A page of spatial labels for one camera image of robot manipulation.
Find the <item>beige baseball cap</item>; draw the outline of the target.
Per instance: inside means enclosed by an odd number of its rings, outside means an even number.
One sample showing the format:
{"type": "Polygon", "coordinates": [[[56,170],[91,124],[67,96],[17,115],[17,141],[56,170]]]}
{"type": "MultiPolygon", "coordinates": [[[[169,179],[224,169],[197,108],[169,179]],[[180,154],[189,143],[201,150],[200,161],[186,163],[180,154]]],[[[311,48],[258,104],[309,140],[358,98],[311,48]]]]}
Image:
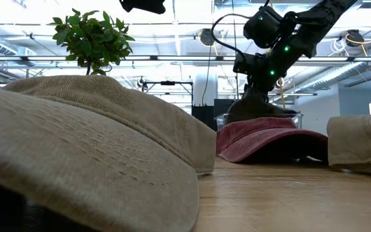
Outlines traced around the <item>beige baseball cap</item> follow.
{"type": "Polygon", "coordinates": [[[371,174],[371,115],[332,117],[327,135],[329,166],[371,174]]]}
{"type": "Polygon", "coordinates": [[[190,232],[215,132],[103,75],[0,88],[0,186],[101,232],[190,232]]]}

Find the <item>maroon baseball cap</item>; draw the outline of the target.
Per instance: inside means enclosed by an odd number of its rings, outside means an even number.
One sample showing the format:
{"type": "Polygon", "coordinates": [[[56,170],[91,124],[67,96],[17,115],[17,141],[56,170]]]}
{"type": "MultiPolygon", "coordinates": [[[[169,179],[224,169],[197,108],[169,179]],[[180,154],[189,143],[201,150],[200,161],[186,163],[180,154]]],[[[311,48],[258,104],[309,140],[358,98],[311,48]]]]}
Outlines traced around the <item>maroon baseball cap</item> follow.
{"type": "Polygon", "coordinates": [[[216,134],[216,154],[228,162],[278,162],[311,157],[328,162],[328,137],[299,129],[290,118],[262,117],[227,124],[216,134]]]}

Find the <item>black metal stand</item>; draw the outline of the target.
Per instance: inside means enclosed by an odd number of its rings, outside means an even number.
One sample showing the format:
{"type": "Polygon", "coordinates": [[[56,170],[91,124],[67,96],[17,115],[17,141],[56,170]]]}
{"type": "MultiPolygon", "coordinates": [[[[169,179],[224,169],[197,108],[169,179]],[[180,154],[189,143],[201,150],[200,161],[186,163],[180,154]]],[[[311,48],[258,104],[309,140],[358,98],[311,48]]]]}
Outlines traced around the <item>black metal stand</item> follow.
{"type": "Polygon", "coordinates": [[[188,114],[192,113],[194,105],[192,81],[147,81],[141,77],[137,80],[137,87],[146,94],[178,106],[188,114]]]}

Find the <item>green leafy plant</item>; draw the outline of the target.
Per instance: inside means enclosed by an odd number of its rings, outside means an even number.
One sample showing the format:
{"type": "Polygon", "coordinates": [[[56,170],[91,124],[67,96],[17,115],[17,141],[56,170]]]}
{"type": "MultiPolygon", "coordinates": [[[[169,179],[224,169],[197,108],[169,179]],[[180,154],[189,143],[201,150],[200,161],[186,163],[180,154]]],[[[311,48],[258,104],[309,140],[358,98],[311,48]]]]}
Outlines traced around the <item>green leafy plant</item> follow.
{"type": "Polygon", "coordinates": [[[99,20],[93,16],[97,12],[82,14],[74,9],[73,15],[54,17],[51,23],[55,27],[53,40],[69,53],[66,60],[76,61],[86,69],[86,75],[107,75],[112,64],[118,66],[133,53],[129,43],[135,39],[128,35],[129,26],[107,12],[99,20]]]}

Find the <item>blue-grey baseball cap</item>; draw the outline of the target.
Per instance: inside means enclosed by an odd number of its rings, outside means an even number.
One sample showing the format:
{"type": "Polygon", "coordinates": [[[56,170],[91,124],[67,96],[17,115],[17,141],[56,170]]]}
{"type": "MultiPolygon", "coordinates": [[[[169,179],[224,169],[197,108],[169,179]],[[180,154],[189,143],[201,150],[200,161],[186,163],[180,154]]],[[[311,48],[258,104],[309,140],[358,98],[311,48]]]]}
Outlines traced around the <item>blue-grey baseball cap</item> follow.
{"type": "Polygon", "coordinates": [[[262,117],[293,118],[297,112],[290,109],[281,108],[268,103],[268,97],[263,94],[244,96],[232,103],[227,110],[225,123],[230,124],[237,121],[246,121],[262,117]]]}

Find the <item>clear plastic bin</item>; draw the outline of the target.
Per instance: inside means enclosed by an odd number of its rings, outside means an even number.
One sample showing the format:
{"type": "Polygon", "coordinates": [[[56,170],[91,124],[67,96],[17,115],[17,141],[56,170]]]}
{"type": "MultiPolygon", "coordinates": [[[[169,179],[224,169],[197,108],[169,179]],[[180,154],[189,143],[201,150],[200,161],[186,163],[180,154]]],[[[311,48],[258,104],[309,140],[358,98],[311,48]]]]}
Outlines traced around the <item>clear plastic bin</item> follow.
{"type": "Polygon", "coordinates": [[[287,118],[291,119],[297,128],[302,128],[302,118],[303,114],[300,112],[295,113],[274,113],[274,114],[254,114],[254,115],[238,115],[234,117],[230,113],[223,113],[214,118],[217,125],[217,130],[222,129],[225,125],[232,123],[234,121],[246,121],[250,119],[264,118],[264,117],[277,117],[277,118],[287,118]]]}

